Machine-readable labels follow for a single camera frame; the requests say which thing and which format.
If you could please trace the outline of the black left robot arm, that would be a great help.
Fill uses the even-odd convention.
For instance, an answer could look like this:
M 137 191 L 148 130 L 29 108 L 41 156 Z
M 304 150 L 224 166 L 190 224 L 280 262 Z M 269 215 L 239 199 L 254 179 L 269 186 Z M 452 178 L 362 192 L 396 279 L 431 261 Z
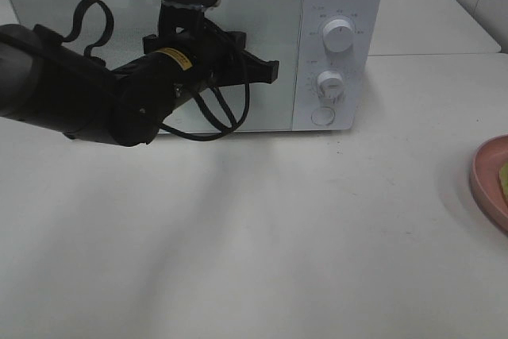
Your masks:
M 43 26 L 1 27 L 1 115 L 74 140 L 133 147 L 165 131 L 189 141 L 215 141 L 244 123 L 222 87 L 273 83 L 278 61 L 245 48 L 246 35 L 226 32 L 201 10 L 162 5 L 157 34 L 143 39 L 141 57 L 110 70 L 86 47 L 76 53 L 82 0 L 68 35 Z

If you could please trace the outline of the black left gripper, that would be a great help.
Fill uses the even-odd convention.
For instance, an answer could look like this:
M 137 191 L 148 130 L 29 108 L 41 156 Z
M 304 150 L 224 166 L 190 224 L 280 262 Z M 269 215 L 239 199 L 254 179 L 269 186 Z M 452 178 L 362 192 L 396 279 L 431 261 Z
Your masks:
M 145 54 L 174 49 L 186 67 L 177 75 L 184 84 L 229 87 L 245 83 L 272 84 L 279 61 L 263 61 L 245 50 L 246 34 L 226 32 L 205 17 L 204 10 L 163 3 L 157 33 L 143 37 Z

